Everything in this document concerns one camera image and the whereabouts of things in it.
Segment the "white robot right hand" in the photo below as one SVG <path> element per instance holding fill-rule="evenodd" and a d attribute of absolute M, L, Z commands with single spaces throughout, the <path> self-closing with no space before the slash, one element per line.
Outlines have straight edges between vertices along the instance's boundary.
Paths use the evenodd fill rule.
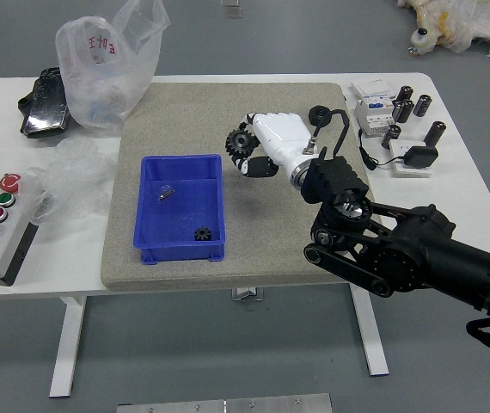
<path fill-rule="evenodd" d="M 247 114 L 227 136 L 225 149 L 243 175 L 272 177 L 283 170 L 295 187 L 301 186 L 311 160 L 318 157 L 298 114 Z"/>

